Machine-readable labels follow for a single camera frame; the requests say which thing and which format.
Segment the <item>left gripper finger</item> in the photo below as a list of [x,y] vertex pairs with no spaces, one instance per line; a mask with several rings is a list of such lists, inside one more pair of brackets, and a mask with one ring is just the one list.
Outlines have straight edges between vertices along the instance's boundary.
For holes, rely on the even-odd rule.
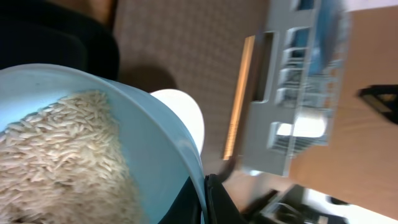
[[[205,177],[205,202],[208,222],[212,224],[248,224],[215,174]],[[200,224],[204,211],[190,178],[184,183],[160,224]]]

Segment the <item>light blue bowl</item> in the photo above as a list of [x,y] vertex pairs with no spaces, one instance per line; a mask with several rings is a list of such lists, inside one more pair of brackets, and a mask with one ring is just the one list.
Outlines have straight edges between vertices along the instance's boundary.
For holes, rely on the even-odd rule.
[[137,88],[74,68],[27,64],[1,70],[1,127],[78,91],[107,94],[119,121],[119,137],[130,174],[138,184],[149,223],[158,223],[191,178],[200,218],[208,221],[204,173],[197,145],[163,102]]

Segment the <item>rice food scraps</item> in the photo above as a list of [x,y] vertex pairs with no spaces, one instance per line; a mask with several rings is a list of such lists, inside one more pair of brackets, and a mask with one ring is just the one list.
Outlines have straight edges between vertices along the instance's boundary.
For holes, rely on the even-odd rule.
[[140,223],[108,97],[85,91],[1,133],[2,223]]

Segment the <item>dark blue plate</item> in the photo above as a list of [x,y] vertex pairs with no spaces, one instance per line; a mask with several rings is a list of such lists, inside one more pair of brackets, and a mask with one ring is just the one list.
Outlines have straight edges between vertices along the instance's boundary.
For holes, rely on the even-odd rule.
[[[299,1],[298,10],[313,9],[314,1]],[[338,40],[338,29],[344,4],[339,0],[322,0],[315,26],[315,40],[311,51],[311,64],[308,74],[319,75],[328,66]],[[295,31],[292,47],[306,47],[308,29]]]

